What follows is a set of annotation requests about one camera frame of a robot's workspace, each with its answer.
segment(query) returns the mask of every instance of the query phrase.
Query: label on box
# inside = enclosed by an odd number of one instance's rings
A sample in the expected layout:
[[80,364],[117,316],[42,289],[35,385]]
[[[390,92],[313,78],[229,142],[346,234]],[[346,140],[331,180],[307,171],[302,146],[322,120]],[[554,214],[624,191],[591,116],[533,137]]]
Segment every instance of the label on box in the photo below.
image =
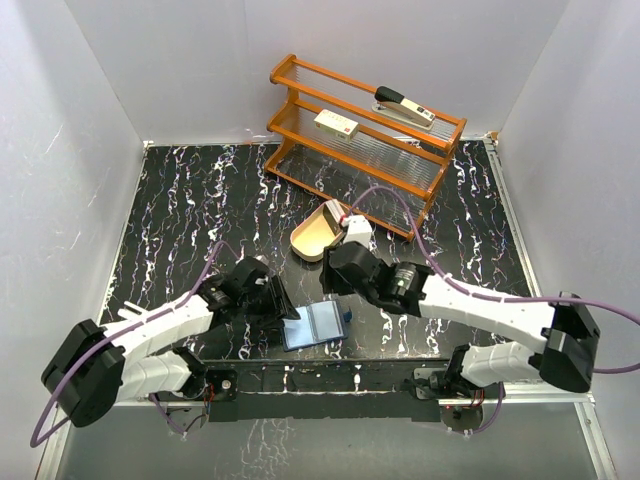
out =
[[346,141],[350,141],[359,128],[358,122],[326,109],[318,114],[314,122],[319,129]]

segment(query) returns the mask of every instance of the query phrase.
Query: white wall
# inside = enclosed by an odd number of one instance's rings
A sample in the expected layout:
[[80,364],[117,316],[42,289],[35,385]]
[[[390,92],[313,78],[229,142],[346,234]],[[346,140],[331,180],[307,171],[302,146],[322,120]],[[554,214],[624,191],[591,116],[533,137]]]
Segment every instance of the white wall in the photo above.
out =
[[500,129],[568,0],[66,0],[138,134],[270,135],[286,54]]
[[[573,0],[500,134],[507,186],[545,293],[640,313],[640,4]],[[640,330],[593,310],[600,367],[640,361]],[[638,478],[640,373],[596,375],[614,463]]]
[[33,478],[40,375],[95,316],[142,145],[63,0],[0,2],[0,478]]

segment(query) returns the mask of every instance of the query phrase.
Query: tan bowl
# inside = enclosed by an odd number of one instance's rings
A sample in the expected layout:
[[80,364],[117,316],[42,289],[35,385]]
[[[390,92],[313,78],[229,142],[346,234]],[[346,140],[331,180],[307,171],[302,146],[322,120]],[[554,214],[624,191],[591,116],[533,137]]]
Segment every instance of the tan bowl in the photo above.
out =
[[294,253],[307,262],[322,260],[324,248],[335,245],[344,235],[337,222],[333,227],[330,222],[333,217],[325,202],[291,232]]

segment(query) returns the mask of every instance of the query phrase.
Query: orange shelf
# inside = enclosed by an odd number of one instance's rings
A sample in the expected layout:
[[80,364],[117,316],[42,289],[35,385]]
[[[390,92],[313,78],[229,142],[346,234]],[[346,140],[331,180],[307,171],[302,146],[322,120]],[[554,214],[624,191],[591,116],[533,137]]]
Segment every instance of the orange shelf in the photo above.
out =
[[[345,204],[348,201],[341,196],[363,191],[372,184],[386,185],[405,197],[418,226],[424,221],[455,153],[465,119],[427,107],[436,115],[434,125],[428,132],[416,130],[371,110],[375,87],[295,55],[288,55],[274,68],[271,81],[286,85],[288,95],[267,125],[268,130],[284,138],[267,161],[267,171]],[[338,139],[315,126],[314,118],[324,108],[360,124],[351,141]],[[398,137],[408,137],[408,142]],[[318,182],[309,168],[318,169],[318,173],[331,171],[333,175]],[[318,183],[327,187],[318,188]],[[376,201],[381,205],[371,203],[362,207],[361,213],[410,240],[413,235],[409,222],[393,199]]]

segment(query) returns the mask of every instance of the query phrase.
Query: black marble surface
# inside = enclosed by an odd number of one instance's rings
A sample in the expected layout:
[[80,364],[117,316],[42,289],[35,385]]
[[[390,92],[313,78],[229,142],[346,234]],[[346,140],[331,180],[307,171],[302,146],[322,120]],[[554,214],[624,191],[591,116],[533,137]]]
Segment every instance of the black marble surface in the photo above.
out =
[[[220,239],[242,255],[265,255],[294,305],[326,298],[318,281],[320,264],[300,261],[289,248],[292,230],[320,199],[265,175],[262,167],[276,147],[149,149],[102,322],[117,320],[126,300],[155,308],[188,290]],[[460,143],[421,234],[456,279],[529,294],[482,142]],[[388,262],[423,261],[415,241],[406,243],[384,229],[376,228],[373,243]],[[225,271],[233,261],[224,252],[218,268]],[[446,319],[388,315],[357,296],[341,302],[354,312],[343,341],[285,353],[278,332],[259,331],[239,318],[184,343],[207,360],[438,358],[448,357],[456,345],[502,341]]]

